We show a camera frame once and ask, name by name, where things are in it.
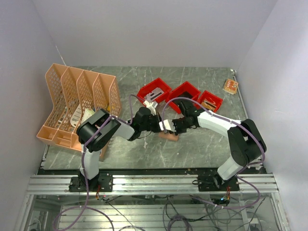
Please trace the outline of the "brown leather card holder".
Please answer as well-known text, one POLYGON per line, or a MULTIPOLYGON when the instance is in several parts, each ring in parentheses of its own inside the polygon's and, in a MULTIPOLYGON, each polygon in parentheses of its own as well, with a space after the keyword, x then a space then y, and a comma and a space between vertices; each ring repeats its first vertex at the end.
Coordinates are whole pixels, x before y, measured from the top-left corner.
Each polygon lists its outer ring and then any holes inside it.
POLYGON ((178 141, 178 139, 179 139, 178 135, 176 135, 175 133, 170 132, 170 131, 168 131, 167 133, 160 132, 160 133, 158 133, 158 137, 160 137, 162 139, 169 140, 169 141, 178 141))

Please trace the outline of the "white credit card stack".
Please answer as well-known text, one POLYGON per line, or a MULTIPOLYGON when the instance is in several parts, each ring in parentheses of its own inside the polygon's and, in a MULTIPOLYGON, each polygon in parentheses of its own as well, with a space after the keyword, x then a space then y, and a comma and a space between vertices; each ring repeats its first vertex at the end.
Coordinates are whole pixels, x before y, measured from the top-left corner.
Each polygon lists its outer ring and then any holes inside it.
POLYGON ((154 90, 152 90, 151 92, 147 93, 144 96, 144 99, 149 101, 149 102, 153 102, 155 101, 159 96, 161 96, 162 94, 164 94, 164 91, 161 88, 155 88, 154 90))

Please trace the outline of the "brown item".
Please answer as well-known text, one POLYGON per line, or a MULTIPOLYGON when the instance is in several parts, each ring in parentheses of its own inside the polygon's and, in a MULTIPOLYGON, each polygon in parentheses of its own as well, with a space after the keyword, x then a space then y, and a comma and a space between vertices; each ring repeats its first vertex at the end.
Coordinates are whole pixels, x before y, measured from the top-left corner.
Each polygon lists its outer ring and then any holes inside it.
POLYGON ((213 97, 205 98, 202 101, 202 106, 211 111, 217 110, 219 108, 219 105, 220 105, 220 100, 213 97))

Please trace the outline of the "red bin front pair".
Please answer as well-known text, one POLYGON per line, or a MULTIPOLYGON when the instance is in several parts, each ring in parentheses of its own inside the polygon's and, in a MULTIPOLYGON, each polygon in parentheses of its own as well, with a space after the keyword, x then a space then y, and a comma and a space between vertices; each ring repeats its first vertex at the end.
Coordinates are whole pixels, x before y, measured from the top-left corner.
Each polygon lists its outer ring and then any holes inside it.
MULTIPOLYGON (((193 100, 197 100, 199 95, 201 94, 200 90, 198 90, 195 86, 193 86, 190 82, 185 81, 180 86, 172 90, 166 98, 166 102, 170 101, 173 98, 185 97, 193 100)), ((179 100, 174 100, 170 102, 168 105, 178 114, 181 113, 178 107, 179 100)))

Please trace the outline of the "red bin pair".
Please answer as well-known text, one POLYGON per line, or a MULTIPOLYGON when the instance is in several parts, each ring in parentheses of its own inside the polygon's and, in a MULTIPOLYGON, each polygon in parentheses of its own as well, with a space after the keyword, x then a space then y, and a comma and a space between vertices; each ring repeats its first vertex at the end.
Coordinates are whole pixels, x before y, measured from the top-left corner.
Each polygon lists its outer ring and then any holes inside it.
POLYGON ((222 105, 223 99, 205 90, 197 102, 204 108, 216 112, 222 105))
MULTIPOLYGON (((185 81, 180 86, 172 90, 166 98, 166 102, 170 101, 173 98, 185 97, 193 100, 197 100, 199 95, 201 94, 200 90, 198 90, 195 86, 193 86, 190 82, 185 81)), ((181 113, 178 107, 179 100, 174 100, 170 102, 168 105, 178 114, 181 113)))

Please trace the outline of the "red bin with cards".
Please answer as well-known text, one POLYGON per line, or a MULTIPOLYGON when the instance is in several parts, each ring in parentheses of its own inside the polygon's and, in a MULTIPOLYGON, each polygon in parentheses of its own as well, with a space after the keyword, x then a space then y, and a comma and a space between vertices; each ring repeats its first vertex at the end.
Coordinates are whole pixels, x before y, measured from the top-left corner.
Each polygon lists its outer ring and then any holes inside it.
POLYGON ((140 97, 140 101, 157 102, 161 103, 164 101, 172 88, 161 78, 156 78, 149 84, 143 86, 137 96, 140 97))

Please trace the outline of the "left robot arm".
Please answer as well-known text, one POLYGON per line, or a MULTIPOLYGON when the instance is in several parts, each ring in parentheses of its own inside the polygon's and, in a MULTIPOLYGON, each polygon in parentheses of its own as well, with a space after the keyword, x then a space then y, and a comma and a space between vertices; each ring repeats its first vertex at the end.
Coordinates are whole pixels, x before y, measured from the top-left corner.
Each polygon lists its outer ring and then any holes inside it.
POLYGON ((99 159, 102 148, 114 136, 134 141, 143 131, 158 133, 161 131, 159 114, 141 107, 129 121, 123 121, 100 109, 82 122, 77 128, 78 141, 81 144, 81 168, 78 173, 77 190, 93 191, 99 185, 99 159))

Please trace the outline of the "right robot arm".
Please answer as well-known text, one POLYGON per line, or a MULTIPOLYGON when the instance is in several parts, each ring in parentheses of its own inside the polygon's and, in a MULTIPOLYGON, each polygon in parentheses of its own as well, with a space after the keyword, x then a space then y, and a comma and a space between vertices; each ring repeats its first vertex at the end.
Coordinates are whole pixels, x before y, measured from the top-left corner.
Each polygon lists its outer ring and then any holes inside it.
POLYGON ((177 97, 175 101, 183 117, 172 121, 173 132, 182 134, 189 128, 205 128, 228 139, 231 155, 210 180, 215 189, 224 190, 237 173, 258 164, 254 161, 265 156, 267 148, 253 120, 233 120, 204 107, 198 109, 192 100, 184 97, 177 97))

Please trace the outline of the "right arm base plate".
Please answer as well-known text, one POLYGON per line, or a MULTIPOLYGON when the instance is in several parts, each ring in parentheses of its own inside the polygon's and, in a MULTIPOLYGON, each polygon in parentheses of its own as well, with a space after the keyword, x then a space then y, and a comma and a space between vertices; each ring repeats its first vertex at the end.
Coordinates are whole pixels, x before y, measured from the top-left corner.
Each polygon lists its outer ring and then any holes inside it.
POLYGON ((192 181, 192 184, 197 185, 200 192, 226 192, 227 190, 233 192, 240 189, 236 177, 223 180, 217 174, 213 176, 199 175, 196 180, 192 181))

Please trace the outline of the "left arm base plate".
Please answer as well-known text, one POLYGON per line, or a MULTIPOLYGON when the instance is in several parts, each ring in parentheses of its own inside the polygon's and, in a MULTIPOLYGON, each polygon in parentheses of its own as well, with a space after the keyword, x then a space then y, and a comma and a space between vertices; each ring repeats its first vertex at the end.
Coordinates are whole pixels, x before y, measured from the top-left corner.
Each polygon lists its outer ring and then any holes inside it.
POLYGON ((107 173, 99 173, 91 180, 86 179, 82 174, 72 177, 68 190, 70 192, 86 192, 86 182, 89 192, 111 192, 113 189, 113 177, 107 173))

